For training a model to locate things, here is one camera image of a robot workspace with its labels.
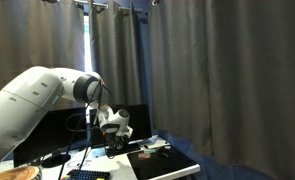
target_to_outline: white robotic arm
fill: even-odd
[[[32,67],[13,79],[0,91],[0,162],[29,136],[58,98],[90,103],[103,132],[130,137],[129,114],[99,110],[102,83],[97,73],[68,68]]]

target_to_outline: table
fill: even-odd
[[[152,138],[144,141],[137,141],[141,147],[144,149],[145,145],[150,148],[156,148],[164,145],[168,145],[168,143],[161,139],[158,136],[153,136]],[[81,160],[84,156],[85,150],[77,152],[72,151],[70,153],[71,159],[65,163],[65,167],[63,170],[63,175],[67,174],[72,169],[77,169]],[[8,169],[13,168],[13,161],[3,161],[0,164],[0,172],[3,172]],[[57,166],[54,168],[42,168],[42,179],[43,180],[52,180],[58,179],[59,172],[61,166]],[[135,172],[131,167],[130,161],[127,157],[127,154],[121,154],[115,156],[113,159],[109,159],[104,152],[103,148],[92,149],[89,151],[87,158],[85,159],[85,163],[83,165],[84,170],[96,170],[96,171],[109,171],[110,179],[112,180],[123,180],[123,179],[137,179],[135,176]],[[168,174],[164,174],[162,176],[158,176],[153,178],[153,180],[162,180],[162,179],[176,179],[183,176],[187,176],[193,173],[200,171],[200,166],[198,164],[193,165],[191,167],[181,169],[175,172],[171,172]]]

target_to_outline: gray curtain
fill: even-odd
[[[89,11],[93,67],[112,93],[108,104],[141,104],[137,14],[114,1],[107,5]]]
[[[161,0],[149,24],[156,128],[295,179],[295,1]]]
[[[84,70],[83,11],[73,0],[0,1],[0,89],[32,66]],[[59,100],[53,109],[81,106]]]

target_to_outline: computer monitor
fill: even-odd
[[[14,167],[34,162],[51,153],[53,156],[43,161],[43,167],[54,167],[68,161],[70,156],[60,154],[62,150],[66,150],[73,136],[73,132],[67,127],[75,129],[81,119],[80,128],[86,129],[85,114],[85,107],[49,111],[29,137],[14,149]],[[72,143],[86,139],[86,132],[77,132]]]
[[[130,152],[133,150],[139,150],[140,147],[131,142],[136,140],[143,140],[152,137],[152,128],[149,116],[149,108],[147,104],[141,105],[129,105],[129,106],[114,106],[112,107],[114,113],[116,113],[119,109],[125,109],[130,114],[129,126],[133,129],[133,134],[129,139],[129,142],[121,151],[117,152],[117,154],[122,154],[126,152]],[[96,110],[90,111],[90,121],[94,122],[94,118],[96,115]],[[96,126],[96,128],[92,131],[91,137],[91,147],[99,148],[104,147],[106,145],[104,137],[100,129]]]

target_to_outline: black cable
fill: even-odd
[[[106,148],[107,144],[108,144],[107,141],[104,139],[105,154],[108,157],[108,159],[114,159],[114,157],[115,157],[115,154],[114,154],[115,151],[114,150],[115,149],[114,149],[114,147],[109,147],[109,148],[113,148],[112,151],[111,151],[111,156],[110,156],[110,154],[108,153],[107,148]]]
[[[93,130],[94,128],[90,128],[90,129],[72,129],[68,126],[68,122],[70,121],[70,119],[74,116],[83,116],[84,114],[73,114],[73,115],[70,115],[66,118],[65,120],[65,127],[68,131],[71,131],[71,132],[87,132],[87,131],[90,131],[90,130]],[[81,120],[83,119],[86,119],[87,116],[90,116],[90,114],[86,114],[85,117],[83,117]]]
[[[101,103],[101,99],[102,99],[102,84],[101,83],[99,83],[98,85],[97,85],[97,87],[99,87],[100,88],[100,93],[99,93],[99,96],[98,96],[98,107],[97,107],[97,109],[99,110],[100,109],[100,103]],[[88,149],[89,149],[89,145],[90,145],[90,143],[91,143],[91,138],[92,138],[92,135],[90,136],[90,138],[89,138],[89,141],[88,141],[88,143],[87,143],[87,148],[86,148],[86,150],[85,150],[85,153],[84,153],[84,157],[83,157],[83,159],[82,159],[82,161],[81,161],[81,163],[80,163],[80,166],[79,166],[79,170],[81,170],[81,168],[82,168],[82,166],[83,166],[83,164],[84,164],[84,161],[85,161],[85,159],[86,159],[86,154],[87,154],[87,151],[88,151]]]
[[[109,91],[109,89],[103,84],[103,88],[112,96],[113,94]]]
[[[89,104],[90,104],[91,102],[93,102],[92,99],[93,99],[94,96],[95,96],[95,92],[96,92],[96,90],[97,90],[97,88],[98,88],[98,85],[96,86],[96,88],[95,88],[95,90],[94,90],[94,93],[92,94],[91,98],[89,99],[89,102],[87,103],[86,110],[87,110],[87,108],[89,107]],[[69,153],[69,151],[70,151],[71,145],[72,145],[73,140],[74,140],[74,138],[75,138],[75,135],[76,135],[76,133],[77,133],[77,129],[78,129],[79,126],[80,126],[80,122],[81,122],[81,118],[79,118],[78,123],[77,123],[77,125],[76,125],[76,131],[74,131],[74,133],[72,134],[72,137],[71,137],[71,139],[70,139],[70,141],[69,141],[69,145],[68,145],[68,147],[67,147],[66,155],[69,155],[68,153]],[[61,179],[61,175],[62,175],[62,173],[63,173],[64,166],[65,166],[65,163],[63,163],[62,166],[61,166],[61,169],[60,169],[60,172],[59,172],[59,176],[58,176],[58,180]]]

